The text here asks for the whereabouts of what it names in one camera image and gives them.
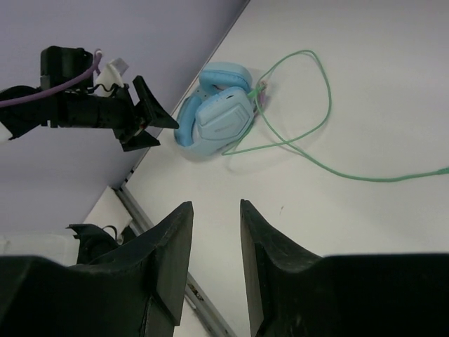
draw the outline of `purple cable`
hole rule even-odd
[[[83,81],[84,79],[88,79],[95,70],[98,69],[98,65],[100,64],[102,57],[102,53],[100,49],[97,49],[94,52],[93,62],[89,69],[87,69],[83,74],[71,79],[59,86],[55,86],[54,88],[50,88],[48,90],[41,91],[40,93],[34,93],[33,95],[28,95],[20,98],[14,98],[12,100],[2,100],[0,101],[0,109],[2,107],[10,107],[11,105],[19,105],[23,103],[32,102],[33,100],[40,100],[42,98],[54,95],[55,93],[59,93],[60,91],[67,90],[71,86]]]

